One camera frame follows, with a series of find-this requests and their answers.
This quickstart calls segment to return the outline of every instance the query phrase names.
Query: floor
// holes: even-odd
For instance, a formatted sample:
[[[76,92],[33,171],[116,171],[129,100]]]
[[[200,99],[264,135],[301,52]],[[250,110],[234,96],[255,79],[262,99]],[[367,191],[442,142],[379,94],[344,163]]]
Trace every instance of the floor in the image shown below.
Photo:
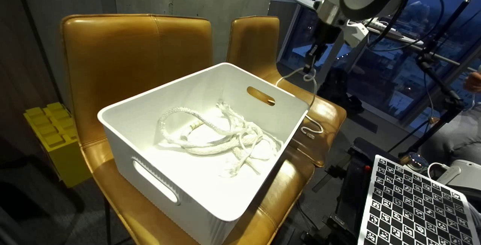
[[[306,89],[311,86],[305,85],[301,77],[290,79]],[[365,111],[361,116],[378,126],[376,133],[367,130],[358,123],[347,119],[342,125],[334,144],[327,156],[327,167],[336,165],[347,158],[346,150],[350,147],[355,138],[362,136],[369,142],[384,150],[392,147],[399,139],[402,139],[407,132],[379,118],[378,116]],[[416,139],[409,138],[392,154],[404,151]],[[32,162],[20,163],[19,165],[0,165],[0,190],[7,191],[7,194],[0,196],[0,206],[3,207],[20,225],[20,228],[28,233],[27,238],[33,243],[43,245],[96,245],[105,244],[105,217],[103,196],[90,179],[74,187],[74,192],[80,197],[84,204],[83,212],[78,212],[79,204],[75,198],[65,194],[55,176],[45,174],[45,166],[48,165],[42,154],[36,154]],[[336,206],[336,197],[339,195],[341,180],[326,175],[324,168],[317,168],[314,176],[304,189],[299,199],[301,208],[316,228],[323,226],[323,216],[332,213]],[[24,199],[18,204],[17,199]],[[128,233],[117,218],[111,213],[113,243],[128,238]],[[293,208],[287,217],[284,225],[273,240],[275,245],[297,245],[301,244],[299,235],[302,231],[309,230],[309,222],[303,219],[299,209]],[[122,244],[131,245],[132,240]]]

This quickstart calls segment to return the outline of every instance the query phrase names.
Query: gray fabric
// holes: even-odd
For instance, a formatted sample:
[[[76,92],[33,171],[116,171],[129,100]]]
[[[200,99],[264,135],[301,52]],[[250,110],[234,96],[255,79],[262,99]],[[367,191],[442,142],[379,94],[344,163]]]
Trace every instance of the gray fabric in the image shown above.
[[[421,147],[428,162],[450,165],[457,159],[481,164],[481,106],[462,112]]]

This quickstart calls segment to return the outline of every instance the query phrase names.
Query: white cable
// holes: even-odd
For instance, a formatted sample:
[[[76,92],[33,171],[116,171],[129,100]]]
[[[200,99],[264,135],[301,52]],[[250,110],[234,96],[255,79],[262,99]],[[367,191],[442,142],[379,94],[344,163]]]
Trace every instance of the white cable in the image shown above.
[[[223,101],[218,102],[216,106],[217,108],[219,108],[223,116],[229,121],[229,130],[222,130],[222,128],[216,126],[213,122],[206,120],[197,111],[191,110],[186,107],[176,107],[166,111],[159,118],[158,124],[160,132],[168,143],[177,144],[180,147],[184,148],[190,154],[198,156],[211,156],[213,154],[221,154],[226,151],[232,150],[234,156],[239,160],[239,162],[236,163],[234,167],[229,169],[228,176],[230,177],[237,175],[238,171],[244,163],[250,166],[255,173],[260,174],[259,170],[256,169],[256,167],[254,166],[252,159],[257,159],[261,161],[269,160],[272,156],[275,156],[275,154],[277,154],[283,142],[271,135],[270,133],[266,132],[265,130],[261,129],[255,123],[246,121],[242,115],[234,112],[232,108],[230,108],[230,106]],[[193,115],[198,119],[194,121],[189,127],[187,127],[184,132],[182,132],[182,134],[180,135],[180,139],[172,138],[165,127],[165,121],[170,115],[173,115],[174,113],[187,113]],[[216,141],[206,142],[203,144],[189,142],[189,134],[201,125],[206,125],[212,130],[214,130],[216,133],[225,137]],[[259,157],[253,155],[255,146],[259,144],[259,142],[261,142],[262,140],[267,141],[271,146],[272,152],[270,154],[270,157]],[[251,150],[248,151],[246,146],[250,146]]]
[[[304,68],[298,68],[296,70],[294,70],[293,72],[285,75],[284,77],[281,77],[276,83],[275,83],[275,86],[277,86],[282,80],[284,79],[287,79],[288,77],[296,74],[297,72],[303,70]],[[313,75],[311,74],[305,74],[303,76],[303,80],[305,82],[313,82],[314,83],[314,91],[313,91],[313,96],[312,96],[312,101],[311,101],[311,104],[309,104],[309,110],[311,109],[312,105],[314,104],[314,101],[316,100],[316,93],[318,92],[318,83],[316,82],[316,69],[312,69],[314,72],[313,72]],[[307,137],[311,138],[311,139],[314,139],[314,135],[309,133],[309,132],[312,132],[314,134],[322,134],[324,132],[324,128],[321,126],[321,124],[319,124],[316,120],[312,119],[309,115],[306,115],[306,118],[308,120],[310,120],[311,122],[313,122],[314,124],[316,124],[318,127],[319,127],[319,130],[312,130],[311,128],[309,127],[301,127],[301,132],[306,135]]]
[[[446,169],[446,170],[449,169],[449,166],[447,166],[446,164],[442,164],[442,163],[438,163],[438,162],[433,162],[433,163],[429,164],[429,166],[428,166],[428,177],[429,177],[429,179],[432,179],[430,172],[431,172],[431,166],[433,166],[433,165],[439,165],[439,166],[441,166],[443,169]]]

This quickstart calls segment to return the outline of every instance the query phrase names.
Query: tangled rope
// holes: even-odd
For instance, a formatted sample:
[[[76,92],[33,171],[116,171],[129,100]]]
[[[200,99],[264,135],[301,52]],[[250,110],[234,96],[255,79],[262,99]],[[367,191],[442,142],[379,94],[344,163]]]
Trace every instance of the tangled rope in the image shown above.
[[[177,144],[184,148],[190,154],[197,156],[211,156],[215,154],[223,154],[228,151],[232,151],[234,156],[239,160],[234,166],[227,170],[227,176],[236,176],[244,163],[248,165],[256,174],[260,174],[260,171],[254,166],[253,160],[267,161],[272,156],[275,156],[280,150],[283,142],[275,138],[273,135],[269,134],[265,130],[261,129],[258,125],[253,122],[246,121],[242,115],[234,112],[228,104],[223,101],[219,101],[216,107],[221,111],[224,118],[229,121],[230,129],[222,130],[222,128],[216,126],[213,122],[205,119],[197,111],[191,110],[186,107],[176,107],[166,111],[159,118],[159,128],[162,136],[170,144]],[[194,123],[182,132],[180,139],[174,139],[167,132],[165,128],[165,121],[170,115],[174,113],[187,113],[193,115],[197,118]],[[206,125],[212,130],[214,130],[219,135],[224,136],[222,139],[218,139],[212,142],[206,142],[203,144],[198,144],[194,142],[189,142],[188,137],[195,129],[201,125]],[[271,154],[267,157],[260,157],[254,155],[254,147],[259,144],[262,140],[269,143],[271,147]]]

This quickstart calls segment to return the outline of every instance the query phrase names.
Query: chair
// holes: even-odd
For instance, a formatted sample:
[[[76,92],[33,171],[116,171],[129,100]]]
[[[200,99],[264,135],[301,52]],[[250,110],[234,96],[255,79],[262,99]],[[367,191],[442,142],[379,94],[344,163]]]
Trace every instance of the chair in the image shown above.
[[[117,171],[98,111],[212,65],[210,23],[150,14],[73,15],[62,21],[71,109],[92,176],[137,244],[197,244]],[[225,244],[265,245],[289,214],[314,167],[287,148]]]
[[[282,77],[275,62],[278,36],[279,19],[277,17],[253,16],[235,19],[230,28],[227,62],[275,84]],[[281,81],[279,87],[307,103],[312,101],[313,93],[287,80]],[[314,134],[315,138],[312,140],[297,130],[289,146],[305,154],[314,165],[323,167],[325,156],[346,119],[346,111],[316,96],[308,115],[323,126],[324,133]],[[318,127],[307,119],[304,119],[302,125],[318,130]]]

